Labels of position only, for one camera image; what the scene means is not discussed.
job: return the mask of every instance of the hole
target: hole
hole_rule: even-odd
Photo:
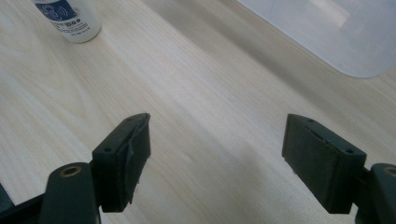
[[[349,148],[349,149],[346,149],[345,152],[348,153],[348,154],[353,154],[353,150],[350,149],[350,148]]]
[[[396,167],[388,166],[388,167],[385,167],[385,168],[384,168],[384,171],[385,171],[386,173],[388,173],[389,175],[391,175],[391,176],[393,176],[393,177],[396,177]]]
[[[78,174],[81,171],[81,167],[79,166],[71,166],[63,169],[60,173],[62,177],[70,177]]]

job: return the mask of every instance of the clamp jaw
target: clamp jaw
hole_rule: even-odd
[[[359,207],[357,224],[396,223],[396,166],[364,168],[366,153],[320,123],[288,115],[282,156],[330,214]]]
[[[0,223],[97,224],[122,212],[150,156],[149,114],[125,119],[93,151],[92,161],[67,164],[49,176],[46,192],[0,214]]]

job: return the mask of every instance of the light wood grain surface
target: light wood grain surface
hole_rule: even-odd
[[[396,70],[357,79],[234,0],[96,0],[102,30],[66,42],[27,0],[0,2],[0,182],[14,203],[90,161],[149,112],[134,202],[103,223],[353,223],[329,215],[281,157],[288,113],[396,163]]]

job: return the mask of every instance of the metal rivet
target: metal rivet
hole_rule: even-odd
[[[387,173],[393,177],[396,177],[396,167],[388,166],[388,167],[384,168],[384,171],[385,171],[385,173]]]
[[[61,177],[70,177],[70,176],[73,176],[73,175],[77,175],[79,172],[81,172],[81,167],[79,167],[79,166],[70,166],[70,167],[64,168],[61,171],[60,175],[61,175]]]

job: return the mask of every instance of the bottle label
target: bottle label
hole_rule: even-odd
[[[35,6],[51,21],[67,21],[77,16],[66,0],[48,4],[35,4]]]

